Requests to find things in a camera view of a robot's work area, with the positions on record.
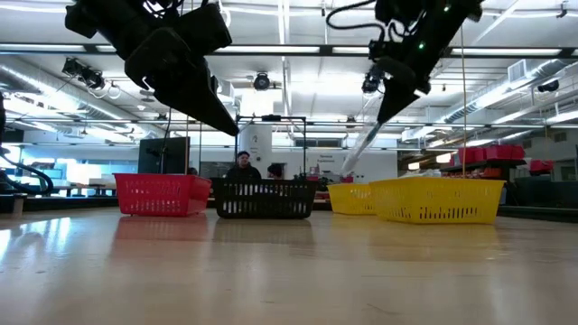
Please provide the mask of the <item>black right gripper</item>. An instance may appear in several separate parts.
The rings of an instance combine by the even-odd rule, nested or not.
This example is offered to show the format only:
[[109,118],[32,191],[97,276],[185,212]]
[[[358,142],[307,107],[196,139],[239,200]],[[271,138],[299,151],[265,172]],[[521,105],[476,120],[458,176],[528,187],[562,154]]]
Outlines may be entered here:
[[380,124],[416,101],[416,90],[430,92],[430,74],[451,40],[451,26],[422,26],[401,42],[380,39],[369,42],[371,74],[380,79],[385,90],[377,117]]

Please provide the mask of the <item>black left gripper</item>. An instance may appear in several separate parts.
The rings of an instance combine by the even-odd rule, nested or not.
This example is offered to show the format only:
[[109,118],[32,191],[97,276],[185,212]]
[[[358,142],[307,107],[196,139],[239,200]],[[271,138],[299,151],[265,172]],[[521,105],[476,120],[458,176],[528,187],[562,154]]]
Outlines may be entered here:
[[152,88],[162,104],[235,136],[238,126],[211,89],[203,58],[232,44],[220,7],[206,3],[180,14],[181,5],[182,0],[74,0],[64,25],[89,39],[101,34],[125,62],[126,75]]

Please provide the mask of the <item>green white packaged toothbrush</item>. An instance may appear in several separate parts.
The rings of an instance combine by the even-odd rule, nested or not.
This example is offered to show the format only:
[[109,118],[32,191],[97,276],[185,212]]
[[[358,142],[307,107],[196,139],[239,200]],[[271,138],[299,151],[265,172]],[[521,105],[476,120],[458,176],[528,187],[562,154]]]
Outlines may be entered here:
[[375,138],[382,129],[383,124],[383,122],[377,121],[364,127],[363,131],[358,135],[355,145],[350,150],[341,166],[341,176],[346,176],[354,170],[360,156],[373,144]]

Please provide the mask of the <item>red storage bin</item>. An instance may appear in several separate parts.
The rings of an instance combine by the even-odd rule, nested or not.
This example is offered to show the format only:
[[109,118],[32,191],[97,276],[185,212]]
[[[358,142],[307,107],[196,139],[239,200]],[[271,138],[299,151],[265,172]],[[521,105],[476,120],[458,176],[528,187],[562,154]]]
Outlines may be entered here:
[[457,153],[457,162],[459,164],[471,164],[483,162],[486,160],[486,150],[484,147],[465,147],[460,148]]
[[523,160],[525,150],[520,145],[495,144],[485,148],[487,160]]
[[553,169],[554,162],[552,160],[533,159],[529,164],[529,172],[531,175],[551,174]]

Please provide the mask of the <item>yellow plastic basket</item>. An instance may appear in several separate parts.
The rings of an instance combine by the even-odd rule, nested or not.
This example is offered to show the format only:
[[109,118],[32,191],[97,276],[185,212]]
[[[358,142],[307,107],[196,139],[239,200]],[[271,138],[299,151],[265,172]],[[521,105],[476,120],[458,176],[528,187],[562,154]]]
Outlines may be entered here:
[[345,215],[374,215],[375,202],[368,184],[341,183],[328,186],[331,208]]
[[410,224],[492,224],[504,181],[409,177],[369,184],[376,214]]

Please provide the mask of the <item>black monitor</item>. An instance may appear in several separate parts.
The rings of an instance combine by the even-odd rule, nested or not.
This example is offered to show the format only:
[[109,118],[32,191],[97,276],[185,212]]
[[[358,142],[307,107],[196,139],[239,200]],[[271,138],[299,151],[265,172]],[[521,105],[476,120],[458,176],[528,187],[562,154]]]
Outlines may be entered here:
[[189,137],[141,140],[138,173],[184,174],[188,167]]

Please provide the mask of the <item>red plastic basket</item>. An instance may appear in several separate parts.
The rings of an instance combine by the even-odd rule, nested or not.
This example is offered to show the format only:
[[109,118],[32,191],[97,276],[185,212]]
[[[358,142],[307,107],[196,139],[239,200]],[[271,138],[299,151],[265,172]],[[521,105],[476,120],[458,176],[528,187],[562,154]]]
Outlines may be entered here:
[[211,180],[195,175],[115,173],[120,211],[148,217],[186,217],[207,207]]

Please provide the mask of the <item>black plastic basket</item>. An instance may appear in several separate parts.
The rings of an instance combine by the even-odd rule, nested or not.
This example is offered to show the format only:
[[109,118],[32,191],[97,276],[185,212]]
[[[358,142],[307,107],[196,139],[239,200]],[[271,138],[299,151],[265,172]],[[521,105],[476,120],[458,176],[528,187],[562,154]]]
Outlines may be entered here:
[[213,179],[221,218],[305,219],[311,216],[316,181]]

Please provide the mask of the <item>silver ventilation duct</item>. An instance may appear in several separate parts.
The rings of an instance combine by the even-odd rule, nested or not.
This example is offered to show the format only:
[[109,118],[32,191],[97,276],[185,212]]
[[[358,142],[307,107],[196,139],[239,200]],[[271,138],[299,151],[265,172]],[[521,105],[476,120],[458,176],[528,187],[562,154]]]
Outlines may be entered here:
[[577,59],[523,59],[508,67],[507,75],[477,90],[465,100],[449,107],[438,122],[451,124],[468,114],[491,106],[515,91],[544,83],[578,62]]

